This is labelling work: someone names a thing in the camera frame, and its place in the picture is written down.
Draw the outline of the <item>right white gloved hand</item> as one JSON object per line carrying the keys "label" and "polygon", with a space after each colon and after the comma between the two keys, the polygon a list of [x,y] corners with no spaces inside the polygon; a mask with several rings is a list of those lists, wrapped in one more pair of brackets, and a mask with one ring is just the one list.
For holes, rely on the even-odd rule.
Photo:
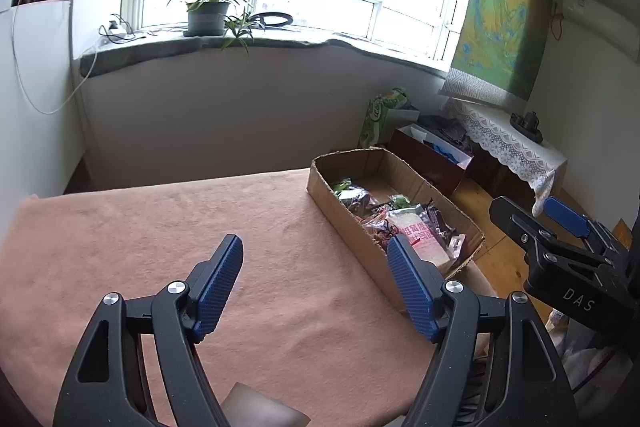
{"label": "right white gloved hand", "polygon": [[603,411],[630,375],[631,359],[601,343],[595,332],[559,310],[551,311],[546,329],[573,389],[579,414],[588,417]]}

